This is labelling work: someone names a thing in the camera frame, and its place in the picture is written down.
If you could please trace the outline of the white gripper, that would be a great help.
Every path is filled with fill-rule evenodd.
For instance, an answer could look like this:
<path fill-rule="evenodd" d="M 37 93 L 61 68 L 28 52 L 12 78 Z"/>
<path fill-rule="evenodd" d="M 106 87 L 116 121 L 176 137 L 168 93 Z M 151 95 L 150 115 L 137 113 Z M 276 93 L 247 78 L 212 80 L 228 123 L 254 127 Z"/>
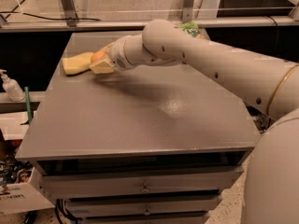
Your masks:
<path fill-rule="evenodd" d="M 95 74 L 110 74 L 114 72 L 114 65 L 120 70 L 135 68 L 135 54 L 137 52 L 137 37 L 128 35 L 111 42 L 98 51 L 108 52 L 98 61 L 90 64 L 90 69 Z"/>

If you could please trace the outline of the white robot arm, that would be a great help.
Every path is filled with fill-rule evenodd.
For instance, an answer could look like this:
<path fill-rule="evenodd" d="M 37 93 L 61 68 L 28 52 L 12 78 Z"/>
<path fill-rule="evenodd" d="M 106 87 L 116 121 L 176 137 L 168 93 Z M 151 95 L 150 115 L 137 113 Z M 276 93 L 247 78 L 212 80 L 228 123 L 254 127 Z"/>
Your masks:
<path fill-rule="evenodd" d="M 193 37 L 166 20 L 150 21 L 91 57 L 98 74 L 183 62 L 274 120 L 254 148 L 242 224 L 299 224 L 299 66 Z"/>

